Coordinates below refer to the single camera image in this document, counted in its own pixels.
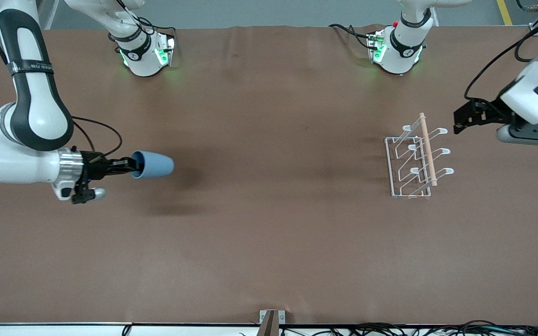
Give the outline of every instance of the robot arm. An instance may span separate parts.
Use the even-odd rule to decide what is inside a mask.
[[[431,7],[459,7],[471,0],[396,0],[402,6],[397,26],[389,26],[372,36],[371,61],[392,74],[403,74],[418,62],[425,37],[433,27]]]
[[[1,56],[17,95],[0,108],[0,183],[50,183],[60,200],[77,204],[102,198],[104,189],[89,189],[88,183],[106,175],[169,174],[173,162],[160,154],[146,168],[148,152],[112,160],[64,147],[72,137],[72,116],[57,93],[37,17],[34,0],[0,0]]]
[[[454,132],[466,127],[502,123],[502,142],[538,145],[538,57],[499,93],[493,102],[473,98],[454,113]]]
[[[57,93],[37,17],[33,1],[0,0],[2,58],[17,97],[2,108],[0,126],[15,143],[51,151],[70,140],[73,123]]]
[[[170,66],[175,37],[144,27],[132,13],[141,8],[145,0],[124,0],[122,4],[117,0],[65,1],[72,9],[92,17],[109,30],[120,48],[124,64],[133,74],[148,77]]]

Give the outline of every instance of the black strap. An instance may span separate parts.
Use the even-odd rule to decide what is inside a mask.
[[[423,45],[423,42],[421,42],[419,45],[415,45],[414,47],[410,47],[409,45],[401,44],[400,41],[396,39],[396,34],[394,34],[396,30],[392,30],[391,34],[389,35],[389,39],[391,40],[391,46],[396,49],[400,53],[400,57],[403,57],[407,59],[408,57],[412,57]]]
[[[151,48],[151,36],[147,35],[147,39],[145,40],[145,43],[141,45],[140,47],[128,50],[124,48],[120,48],[124,56],[128,57],[130,60],[141,60],[142,55],[144,55],[147,51],[149,51],[149,48]]]
[[[425,9],[425,16],[423,17],[421,22],[414,23],[414,22],[406,21],[406,20],[404,20],[404,15],[402,15],[400,17],[400,22],[402,22],[402,25],[404,25],[406,27],[418,28],[418,27],[422,27],[425,23],[427,23],[427,21],[429,21],[429,19],[431,19],[431,8]]]
[[[117,37],[117,36],[113,36],[110,34],[111,37],[113,37],[113,40],[115,42],[130,42],[130,41],[134,41],[136,40],[136,38],[138,38],[138,36],[141,34],[142,30],[140,28],[138,28],[136,30],[136,32],[134,32],[134,34],[130,35],[130,36],[126,36],[126,37]]]
[[[22,72],[47,72],[47,74],[53,74],[51,63],[42,60],[13,60],[7,64],[7,68],[12,76]]]

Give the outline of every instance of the wooden rod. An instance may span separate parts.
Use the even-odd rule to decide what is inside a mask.
[[[423,129],[423,141],[425,142],[425,151],[427,152],[427,164],[429,165],[429,180],[431,185],[437,187],[437,179],[435,178],[435,163],[433,163],[433,153],[431,152],[431,141],[429,141],[429,130],[427,130],[427,122],[425,121],[425,114],[420,113],[418,115],[420,119],[420,127]]]

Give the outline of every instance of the green light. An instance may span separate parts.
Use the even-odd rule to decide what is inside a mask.
[[[420,47],[417,51],[417,57],[414,59],[414,63],[418,62],[418,58],[420,57],[420,52],[423,51],[423,47]]]
[[[385,43],[381,44],[379,49],[375,51],[375,55],[373,56],[373,60],[377,63],[382,61],[383,55],[385,55],[385,52],[387,51],[387,45]]]
[[[121,51],[121,49],[120,49],[120,55],[121,55],[121,58],[124,60],[124,65],[128,66],[128,62],[126,61],[126,57],[124,56],[124,53]]]
[[[161,65],[167,64],[167,53],[164,50],[155,49],[155,54],[157,55]]]

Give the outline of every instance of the gray floor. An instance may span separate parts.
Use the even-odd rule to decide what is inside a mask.
[[[534,21],[515,0],[505,0],[514,25]],[[101,29],[96,21],[73,11],[64,0],[39,0],[41,25],[53,29]],[[538,0],[522,0],[523,5]],[[227,28],[232,26],[327,26],[331,23],[366,26],[390,24],[400,16],[395,0],[147,0],[138,15],[159,26]],[[438,8],[442,26],[503,25],[496,0],[473,0],[460,8]]]

